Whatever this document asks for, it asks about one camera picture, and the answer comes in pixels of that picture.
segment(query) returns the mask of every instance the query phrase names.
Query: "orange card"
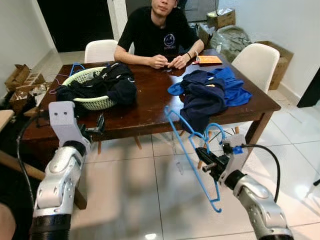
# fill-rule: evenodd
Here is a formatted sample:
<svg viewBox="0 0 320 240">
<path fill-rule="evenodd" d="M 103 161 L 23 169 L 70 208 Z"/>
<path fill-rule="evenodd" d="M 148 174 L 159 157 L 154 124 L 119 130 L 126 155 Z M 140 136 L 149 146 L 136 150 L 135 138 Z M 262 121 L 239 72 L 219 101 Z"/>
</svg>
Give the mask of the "orange card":
<svg viewBox="0 0 320 240">
<path fill-rule="evenodd" d="M 218 56 L 199 56 L 199 64 L 222 64 Z"/>
</svg>

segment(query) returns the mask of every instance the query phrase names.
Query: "navy blue shirt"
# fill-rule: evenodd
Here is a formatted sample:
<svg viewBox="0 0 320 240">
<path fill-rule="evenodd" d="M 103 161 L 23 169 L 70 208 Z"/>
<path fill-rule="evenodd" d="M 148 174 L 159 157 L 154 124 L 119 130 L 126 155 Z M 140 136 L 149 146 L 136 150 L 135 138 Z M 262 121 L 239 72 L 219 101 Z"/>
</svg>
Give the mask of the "navy blue shirt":
<svg viewBox="0 0 320 240">
<path fill-rule="evenodd" d="M 120 47 L 129 51 L 134 43 L 135 55 L 153 57 L 161 54 L 172 57 L 179 53 L 179 46 L 188 49 L 199 39 L 180 9 L 171 11 L 163 29 L 152 22 L 151 11 L 152 8 L 147 6 L 130 15 L 118 42 Z"/>
</svg>

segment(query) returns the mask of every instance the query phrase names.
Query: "light green plastic basket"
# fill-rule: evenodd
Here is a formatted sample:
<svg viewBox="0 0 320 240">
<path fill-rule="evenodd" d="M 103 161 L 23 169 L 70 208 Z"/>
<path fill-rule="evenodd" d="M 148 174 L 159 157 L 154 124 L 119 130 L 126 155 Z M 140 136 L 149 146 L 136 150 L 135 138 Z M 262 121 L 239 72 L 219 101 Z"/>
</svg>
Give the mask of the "light green plastic basket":
<svg viewBox="0 0 320 240">
<path fill-rule="evenodd" d="M 105 67 L 94 67 L 82 70 L 68 77 L 62 85 L 68 86 L 72 81 L 77 81 L 82 84 L 88 80 L 88 76 L 92 76 L 92 73 L 96 73 L 97 75 L 99 75 L 102 69 L 104 68 Z M 73 101 L 81 103 L 86 109 L 92 111 L 111 108 L 112 106 L 117 104 L 115 101 L 112 101 L 108 96 L 101 96 L 95 98 L 75 98 L 73 99 Z"/>
</svg>

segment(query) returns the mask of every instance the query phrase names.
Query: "dark wooden tabletop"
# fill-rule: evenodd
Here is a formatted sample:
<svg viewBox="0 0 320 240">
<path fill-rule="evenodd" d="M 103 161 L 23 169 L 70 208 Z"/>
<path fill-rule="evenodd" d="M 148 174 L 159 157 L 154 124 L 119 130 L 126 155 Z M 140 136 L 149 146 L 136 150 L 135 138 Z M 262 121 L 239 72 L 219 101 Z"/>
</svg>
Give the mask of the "dark wooden tabletop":
<svg viewBox="0 0 320 240">
<path fill-rule="evenodd" d="M 205 50 L 203 55 L 218 55 L 215 50 Z M 78 120 L 80 124 L 85 124 L 86 127 L 94 127 L 100 113 L 104 114 L 105 132 L 101 136 L 94 136 L 95 141 L 125 138 L 131 136 L 145 135 L 151 133 L 161 133 L 171 131 L 171 126 L 164 115 L 165 106 L 170 106 L 177 112 L 183 108 L 184 104 L 179 96 L 172 96 L 167 92 L 167 89 L 175 83 L 181 82 L 185 74 L 189 74 L 194 70 L 212 71 L 214 68 L 231 67 L 238 79 L 244 81 L 244 88 L 252 93 L 252 98 L 249 103 L 229 107 L 226 111 L 215 114 L 211 117 L 211 122 L 218 124 L 229 124 L 244 121 L 258 120 L 263 113 L 274 112 L 280 110 L 280 106 L 267 96 L 262 90 L 256 87 L 250 80 L 242 75 L 238 70 L 231 66 L 226 60 L 223 60 L 221 65 L 189 65 L 181 70 L 178 69 L 153 69 L 149 66 L 130 65 L 135 83 L 137 87 L 136 103 L 130 106 L 115 105 L 114 107 L 102 110 L 92 111 L 86 117 Z M 89 63 L 84 64 L 85 68 L 94 68 L 106 65 L 105 63 Z M 72 65 L 64 65 L 59 74 L 69 75 Z M 62 83 L 66 77 L 57 76 L 57 79 Z M 58 87 L 55 81 L 50 90 Z M 54 102 L 56 96 L 46 94 L 40 109 L 47 110 L 48 104 Z M 39 121 L 41 127 L 36 127 L 32 123 L 25 131 L 23 141 L 50 140 L 56 139 L 56 135 L 52 128 L 47 125 L 48 120 L 41 119 Z"/>
</svg>

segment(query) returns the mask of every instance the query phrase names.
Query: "chair backrest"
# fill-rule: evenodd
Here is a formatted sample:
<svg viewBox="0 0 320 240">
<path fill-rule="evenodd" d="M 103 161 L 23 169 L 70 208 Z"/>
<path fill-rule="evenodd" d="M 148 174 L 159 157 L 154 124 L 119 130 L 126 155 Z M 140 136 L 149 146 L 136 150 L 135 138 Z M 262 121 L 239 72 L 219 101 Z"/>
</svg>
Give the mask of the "chair backrest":
<svg viewBox="0 0 320 240">
<path fill-rule="evenodd" d="M 85 47 L 84 63 L 114 61 L 117 45 L 118 42 L 112 39 L 89 42 Z"/>
<path fill-rule="evenodd" d="M 278 50 L 260 43 L 247 46 L 232 65 L 265 93 L 279 61 Z"/>
</svg>

